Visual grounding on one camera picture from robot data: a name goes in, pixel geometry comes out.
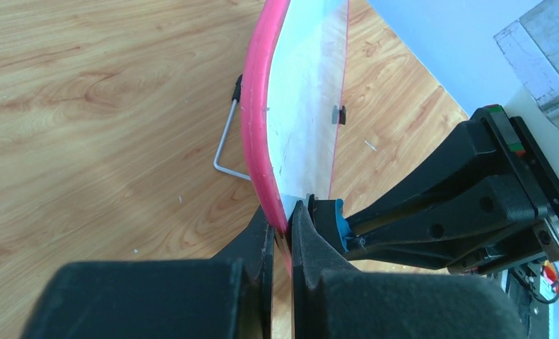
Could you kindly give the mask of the blue black foam eraser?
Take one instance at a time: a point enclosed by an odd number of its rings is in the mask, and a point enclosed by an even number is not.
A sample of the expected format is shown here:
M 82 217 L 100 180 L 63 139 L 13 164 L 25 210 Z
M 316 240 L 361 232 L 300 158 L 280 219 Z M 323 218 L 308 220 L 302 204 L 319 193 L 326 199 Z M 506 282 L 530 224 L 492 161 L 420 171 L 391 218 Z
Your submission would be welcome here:
M 308 210 L 317 233 L 340 255 L 348 253 L 347 242 L 355 237 L 343 216 L 344 201 L 323 200 L 310 195 Z

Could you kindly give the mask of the pink framed whiteboard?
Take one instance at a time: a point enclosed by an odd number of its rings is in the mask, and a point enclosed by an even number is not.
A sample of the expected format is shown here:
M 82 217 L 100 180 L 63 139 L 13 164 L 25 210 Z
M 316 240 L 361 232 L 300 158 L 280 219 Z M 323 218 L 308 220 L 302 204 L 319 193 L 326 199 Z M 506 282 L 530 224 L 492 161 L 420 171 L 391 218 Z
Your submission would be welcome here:
M 331 192 L 349 13 L 348 1 L 266 1 L 247 48 L 242 147 L 286 267 L 296 203 Z

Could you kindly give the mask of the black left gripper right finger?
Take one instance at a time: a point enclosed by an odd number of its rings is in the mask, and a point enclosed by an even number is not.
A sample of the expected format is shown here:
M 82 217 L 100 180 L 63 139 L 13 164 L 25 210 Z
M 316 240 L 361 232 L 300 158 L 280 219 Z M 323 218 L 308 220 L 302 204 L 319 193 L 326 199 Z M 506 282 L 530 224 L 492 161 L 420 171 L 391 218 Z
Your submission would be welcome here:
M 477 276 L 358 270 L 316 231 L 298 202 L 292 215 L 295 338 L 525 338 L 517 307 Z

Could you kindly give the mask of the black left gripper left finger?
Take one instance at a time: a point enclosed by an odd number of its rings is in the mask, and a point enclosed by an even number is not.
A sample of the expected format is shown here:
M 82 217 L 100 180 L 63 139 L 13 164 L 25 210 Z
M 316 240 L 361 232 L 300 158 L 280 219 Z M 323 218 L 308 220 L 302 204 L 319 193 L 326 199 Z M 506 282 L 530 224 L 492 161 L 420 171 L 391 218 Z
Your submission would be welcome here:
M 36 302 L 23 338 L 269 338 L 274 232 L 258 209 L 208 259 L 78 261 Z

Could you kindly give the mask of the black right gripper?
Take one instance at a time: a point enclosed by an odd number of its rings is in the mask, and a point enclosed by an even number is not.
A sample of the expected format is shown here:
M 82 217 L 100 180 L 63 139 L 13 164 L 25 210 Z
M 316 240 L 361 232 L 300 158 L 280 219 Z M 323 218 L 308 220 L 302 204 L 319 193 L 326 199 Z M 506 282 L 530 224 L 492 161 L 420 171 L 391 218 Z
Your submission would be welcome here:
M 488 274 L 559 261 L 559 179 L 520 117 L 478 108 L 407 177 L 347 217 L 351 261 Z

